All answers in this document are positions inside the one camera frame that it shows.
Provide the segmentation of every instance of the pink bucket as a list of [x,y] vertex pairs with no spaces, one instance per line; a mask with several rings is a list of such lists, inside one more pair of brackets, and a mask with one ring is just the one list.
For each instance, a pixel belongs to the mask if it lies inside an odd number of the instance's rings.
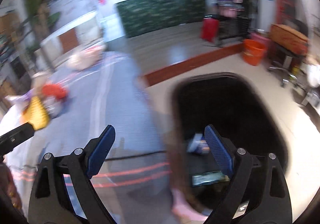
[[254,41],[257,41],[259,43],[262,43],[265,45],[266,50],[269,50],[270,44],[271,44],[271,39],[263,37],[257,33],[251,33],[251,39]]

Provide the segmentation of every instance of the blue gripper pad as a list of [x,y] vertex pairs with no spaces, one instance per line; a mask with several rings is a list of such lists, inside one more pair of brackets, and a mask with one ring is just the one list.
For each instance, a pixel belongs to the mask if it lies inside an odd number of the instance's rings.
[[207,142],[221,172],[229,178],[233,176],[233,159],[220,140],[220,135],[210,125],[204,129],[204,139]]
[[97,139],[99,139],[99,142],[87,159],[87,170],[85,174],[89,179],[99,173],[102,164],[116,139],[116,131],[114,127],[111,125],[107,126]]

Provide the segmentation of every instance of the tiled floor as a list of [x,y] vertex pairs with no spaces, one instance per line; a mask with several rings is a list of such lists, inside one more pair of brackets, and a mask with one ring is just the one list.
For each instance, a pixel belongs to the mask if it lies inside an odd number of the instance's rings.
[[267,64],[251,66],[239,54],[229,56],[188,71],[147,90],[153,100],[154,110],[163,133],[172,129],[171,94],[183,79],[212,72],[234,72],[245,77],[269,110],[288,148],[286,181],[292,203],[293,220],[305,210],[320,186],[320,133],[309,117],[309,108],[301,108],[293,98],[292,85],[280,87],[279,78],[266,71]]
[[[190,23],[146,33],[133,38],[121,37],[110,41],[109,50],[132,55],[146,74],[210,52],[217,47],[203,41],[199,36],[202,22]],[[224,46],[238,43],[236,39],[225,40]]]

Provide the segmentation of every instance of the human hand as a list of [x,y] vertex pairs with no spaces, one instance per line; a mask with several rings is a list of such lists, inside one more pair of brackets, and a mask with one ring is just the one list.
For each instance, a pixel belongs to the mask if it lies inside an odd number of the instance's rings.
[[11,199],[12,205],[19,211],[22,209],[21,198],[17,192],[17,188],[13,182],[10,169],[5,163],[0,163],[0,188]]

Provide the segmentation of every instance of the white floor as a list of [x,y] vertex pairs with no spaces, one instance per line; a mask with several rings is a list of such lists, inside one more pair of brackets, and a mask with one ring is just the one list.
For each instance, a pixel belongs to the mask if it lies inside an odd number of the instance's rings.
[[308,206],[320,186],[320,133],[310,117],[294,101],[292,86],[280,87],[279,78],[267,72],[266,65],[248,65],[236,54],[149,87],[147,90],[153,100],[161,129],[164,130],[163,134],[173,129],[171,93],[177,83],[195,75],[221,71],[234,72],[248,80],[285,139],[289,157],[285,177],[294,221]]

